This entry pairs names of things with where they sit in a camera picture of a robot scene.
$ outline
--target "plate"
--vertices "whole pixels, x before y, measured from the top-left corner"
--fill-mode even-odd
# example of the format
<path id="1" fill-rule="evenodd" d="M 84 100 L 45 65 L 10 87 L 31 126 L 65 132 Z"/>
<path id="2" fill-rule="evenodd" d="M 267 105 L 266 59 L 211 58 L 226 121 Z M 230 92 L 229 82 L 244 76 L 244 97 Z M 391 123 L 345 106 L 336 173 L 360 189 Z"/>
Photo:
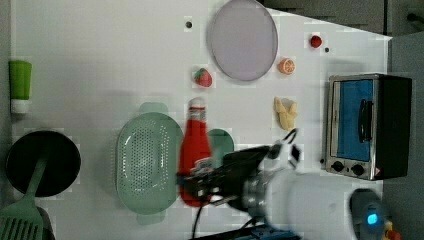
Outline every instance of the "plate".
<path id="1" fill-rule="evenodd" d="M 211 27 L 212 55 L 229 77 L 256 80 L 274 64 L 278 36 L 274 20 L 254 0 L 232 0 L 215 16 Z"/>

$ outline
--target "spatula handle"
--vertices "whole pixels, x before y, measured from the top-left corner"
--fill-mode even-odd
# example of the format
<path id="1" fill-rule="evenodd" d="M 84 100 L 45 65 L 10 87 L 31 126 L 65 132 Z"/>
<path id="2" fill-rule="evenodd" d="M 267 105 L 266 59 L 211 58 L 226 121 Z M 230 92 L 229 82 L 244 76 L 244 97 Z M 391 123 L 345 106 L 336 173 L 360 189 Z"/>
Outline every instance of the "spatula handle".
<path id="1" fill-rule="evenodd" d="M 40 184 L 44 170 L 46 169 L 48 157 L 49 154 L 46 151 L 43 151 L 38 158 L 34 173 L 31 176 L 31 180 L 29 181 L 28 188 L 24 196 L 25 199 L 33 199 L 35 197 L 38 185 Z"/>

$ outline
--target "red button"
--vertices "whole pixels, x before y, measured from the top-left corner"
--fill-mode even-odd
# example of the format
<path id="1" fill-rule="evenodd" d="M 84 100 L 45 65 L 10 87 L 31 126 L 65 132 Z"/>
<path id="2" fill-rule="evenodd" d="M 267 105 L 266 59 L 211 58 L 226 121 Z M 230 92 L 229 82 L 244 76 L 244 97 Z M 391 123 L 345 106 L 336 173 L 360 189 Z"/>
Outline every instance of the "red button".
<path id="1" fill-rule="evenodd" d="M 314 48 L 318 48 L 319 46 L 321 46 L 321 44 L 322 44 L 322 40 L 321 40 L 321 38 L 320 38 L 320 37 L 318 37 L 318 36 L 313 36 L 313 37 L 311 38 L 311 46 L 312 46 L 312 47 L 314 47 Z"/>
<path id="2" fill-rule="evenodd" d="M 402 240 L 400 233 L 395 231 L 387 231 L 386 236 L 390 240 Z"/>

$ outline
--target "white table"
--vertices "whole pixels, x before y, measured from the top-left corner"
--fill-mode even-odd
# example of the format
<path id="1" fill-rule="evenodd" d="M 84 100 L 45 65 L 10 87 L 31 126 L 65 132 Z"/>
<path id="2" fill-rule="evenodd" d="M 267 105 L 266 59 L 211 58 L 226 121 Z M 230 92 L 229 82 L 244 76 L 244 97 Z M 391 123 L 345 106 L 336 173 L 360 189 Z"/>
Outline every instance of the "white table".
<path id="1" fill-rule="evenodd" d="M 74 184 L 38 200 L 57 239 L 189 238 L 196 210 L 180 199 L 162 223 L 149 226 L 138 225 L 136 214 L 118 199 L 116 138 L 143 102 L 166 103 L 184 129 L 187 102 L 203 96 L 210 129 L 228 130 L 236 148 L 243 149 L 285 135 L 273 113 L 273 98 L 289 98 L 298 103 L 301 171 L 319 171 L 328 77 L 387 70 L 389 38 L 270 10 L 279 33 L 275 66 L 251 83 L 231 80 L 213 62 L 206 44 L 207 24 L 224 2 L 12 1 L 12 53 L 33 63 L 31 112 L 14 119 L 14 140 L 33 129 L 56 128 L 78 144 L 82 156 Z M 187 20 L 193 22 L 191 30 L 185 29 Z M 320 49 L 308 44 L 313 33 L 324 40 Z M 295 60 L 291 76 L 278 72 L 282 57 Z M 210 89 L 191 82 L 200 67 L 212 74 Z M 352 183 L 381 190 L 381 182 Z M 207 207 L 199 235 L 237 229 L 247 220 L 226 206 Z"/>

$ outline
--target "red ketchup bottle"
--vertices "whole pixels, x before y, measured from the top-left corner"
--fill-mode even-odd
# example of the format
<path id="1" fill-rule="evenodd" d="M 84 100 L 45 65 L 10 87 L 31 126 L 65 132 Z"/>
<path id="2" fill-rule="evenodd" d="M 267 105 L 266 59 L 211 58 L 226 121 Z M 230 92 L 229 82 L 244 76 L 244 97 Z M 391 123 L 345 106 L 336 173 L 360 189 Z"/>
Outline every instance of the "red ketchup bottle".
<path id="1" fill-rule="evenodd" d="M 184 140 L 181 145 L 178 174 L 182 176 L 199 175 L 211 172 L 212 151 L 206 133 L 206 107 L 203 98 L 194 98 L 189 103 L 188 121 Z M 180 186 L 180 195 L 184 203 L 200 207 L 202 202 Z"/>

